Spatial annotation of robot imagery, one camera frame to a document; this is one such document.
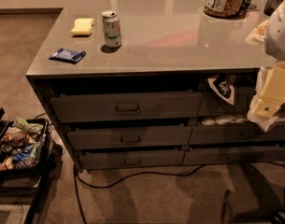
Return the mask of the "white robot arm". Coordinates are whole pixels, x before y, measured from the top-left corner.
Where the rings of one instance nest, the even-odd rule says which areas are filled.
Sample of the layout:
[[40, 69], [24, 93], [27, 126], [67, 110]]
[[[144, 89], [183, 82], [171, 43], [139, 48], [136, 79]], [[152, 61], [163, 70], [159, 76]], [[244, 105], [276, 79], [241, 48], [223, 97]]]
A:
[[264, 49], [277, 61], [270, 68], [260, 68], [247, 119], [266, 133], [285, 104], [285, 0], [265, 24]]

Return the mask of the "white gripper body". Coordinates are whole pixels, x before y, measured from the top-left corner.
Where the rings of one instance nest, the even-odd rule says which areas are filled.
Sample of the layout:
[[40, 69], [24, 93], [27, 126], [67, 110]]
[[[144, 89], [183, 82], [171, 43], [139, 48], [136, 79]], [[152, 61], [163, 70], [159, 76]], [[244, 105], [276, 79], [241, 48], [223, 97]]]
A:
[[278, 111], [285, 104], [285, 61], [277, 61], [272, 67], [261, 67], [255, 91], [247, 119], [266, 133], [277, 121]]

